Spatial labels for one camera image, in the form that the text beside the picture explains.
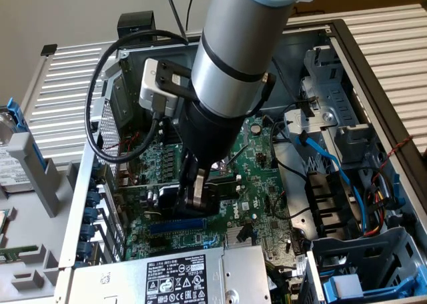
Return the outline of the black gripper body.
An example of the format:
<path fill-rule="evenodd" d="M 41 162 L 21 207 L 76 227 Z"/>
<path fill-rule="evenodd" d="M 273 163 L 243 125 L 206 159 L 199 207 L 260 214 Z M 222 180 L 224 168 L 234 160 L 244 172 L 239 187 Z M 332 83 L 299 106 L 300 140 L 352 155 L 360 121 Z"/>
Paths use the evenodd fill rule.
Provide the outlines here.
<path fill-rule="evenodd" d="M 196 101 L 184 101 L 179 131 L 189 168 L 207 170 L 223 159 L 236 141 L 243 122 L 243 117 L 220 117 Z"/>

